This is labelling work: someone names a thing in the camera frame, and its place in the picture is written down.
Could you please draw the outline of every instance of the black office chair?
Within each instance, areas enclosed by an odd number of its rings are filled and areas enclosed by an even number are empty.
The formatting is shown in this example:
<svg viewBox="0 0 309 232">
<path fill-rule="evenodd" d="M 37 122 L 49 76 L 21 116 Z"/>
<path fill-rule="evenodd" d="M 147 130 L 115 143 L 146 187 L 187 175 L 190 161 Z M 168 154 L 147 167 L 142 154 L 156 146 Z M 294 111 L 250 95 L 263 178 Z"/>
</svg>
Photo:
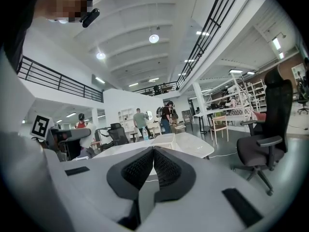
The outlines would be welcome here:
<svg viewBox="0 0 309 232">
<path fill-rule="evenodd" d="M 290 118 L 293 88 L 290 80 L 283 80 L 278 68 L 265 76 L 267 112 L 265 121 L 244 121 L 241 125 L 249 125 L 251 137 L 240 138 L 237 141 L 237 151 L 244 166 L 234 166 L 233 170 L 251 171 L 249 181 L 258 174 L 269 187 L 267 194 L 273 194 L 273 187 L 262 172 L 265 169 L 274 170 L 287 152 L 286 130 Z M 261 124 L 263 133 L 254 135 L 253 124 Z"/>
</svg>

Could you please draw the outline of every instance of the water bottle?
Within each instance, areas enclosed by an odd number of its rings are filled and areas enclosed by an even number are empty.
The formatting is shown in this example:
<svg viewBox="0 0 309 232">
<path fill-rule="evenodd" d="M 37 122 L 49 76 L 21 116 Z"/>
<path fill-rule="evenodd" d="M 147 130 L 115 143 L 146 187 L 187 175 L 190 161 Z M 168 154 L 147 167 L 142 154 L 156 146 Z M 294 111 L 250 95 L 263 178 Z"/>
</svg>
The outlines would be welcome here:
<svg viewBox="0 0 309 232">
<path fill-rule="evenodd" d="M 143 127 L 142 133 L 143 133 L 144 141 L 149 140 L 148 131 L 146 130 L 145 127 Z"/>
</svg>

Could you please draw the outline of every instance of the cable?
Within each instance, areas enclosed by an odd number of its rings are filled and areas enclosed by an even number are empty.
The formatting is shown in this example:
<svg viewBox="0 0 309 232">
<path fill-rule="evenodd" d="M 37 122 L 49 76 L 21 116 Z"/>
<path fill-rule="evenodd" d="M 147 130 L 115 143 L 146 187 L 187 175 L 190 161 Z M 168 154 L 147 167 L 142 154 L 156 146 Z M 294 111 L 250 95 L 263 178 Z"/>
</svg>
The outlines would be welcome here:
<svg viewBox="0 0 309 232">
<path fill-rule="evenodd" d="M 228 154 L 228 155 L 221 155 L 221 156 L 214 156 L 214 157 L 225 157 L 225 156 L 230 156 L 230 155 L 234 155 L 234 154 L 237 154 L 237 152 L 232 153 L 232 154 Z"/>
</svg>

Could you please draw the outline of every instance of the chair base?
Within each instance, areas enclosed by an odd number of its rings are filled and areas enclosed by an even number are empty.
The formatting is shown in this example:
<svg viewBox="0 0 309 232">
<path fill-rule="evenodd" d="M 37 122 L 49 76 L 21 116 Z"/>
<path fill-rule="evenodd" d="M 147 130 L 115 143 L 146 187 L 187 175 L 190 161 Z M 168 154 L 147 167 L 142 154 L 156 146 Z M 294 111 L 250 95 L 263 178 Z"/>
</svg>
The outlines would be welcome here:
<svg viewBox="0 0 309 232">
<path fill-rule="evenodd" d="M 262 170 L 268 169 L 267 166 L 258 166 L 258 167 L 247 167 L 247 166 L 233 166 L 232 170 L 235 172 L 236 169 L 251 171 L 248 181 L 252 179 L 253 176 L 259 175 L 260 178 L 264 181 L 264 183 L 268 186 L 269 190 L 267 191 L 267 195 L 271 196 L 274 193 L 273 187 Z"/>
</svg>

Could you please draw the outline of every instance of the chair armrest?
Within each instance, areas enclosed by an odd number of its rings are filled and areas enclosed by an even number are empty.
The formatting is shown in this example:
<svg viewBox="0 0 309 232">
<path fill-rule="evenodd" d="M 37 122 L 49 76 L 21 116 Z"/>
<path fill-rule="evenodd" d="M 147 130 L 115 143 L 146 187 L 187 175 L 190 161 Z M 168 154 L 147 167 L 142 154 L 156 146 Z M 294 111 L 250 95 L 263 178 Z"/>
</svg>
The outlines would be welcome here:
<svg viewBox="0 0 309 232">
<path fill-rule="evenodd" d="M 257 140 L 256 143 L 260 147 L 269 147 L 273 145 L 277 145 L 282 142 L 282 138 L 280 136 L 269 137 L 261 140 Z"/>
<path fill-rule="evenodd" d="M 249 120 L 249 121 L 242 121 L 240 124 L 242 126 L 251 125 L 251 124 L 264 124 L 265 120 Z"/>
</svg>

